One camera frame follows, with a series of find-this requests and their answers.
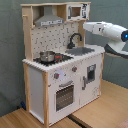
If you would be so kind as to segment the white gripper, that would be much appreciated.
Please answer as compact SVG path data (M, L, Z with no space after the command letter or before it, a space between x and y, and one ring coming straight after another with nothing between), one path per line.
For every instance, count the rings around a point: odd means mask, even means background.
M85 22L83 28L96 35L104 35L106 33L105 22Z

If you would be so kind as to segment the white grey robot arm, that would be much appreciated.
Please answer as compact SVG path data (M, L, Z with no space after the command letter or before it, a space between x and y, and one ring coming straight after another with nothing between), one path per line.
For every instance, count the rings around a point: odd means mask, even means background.
M128 40L128 29L108 22L85 22L83 28L93 34L109 38L104 47L108 55L128 58L128 52L123 51Z

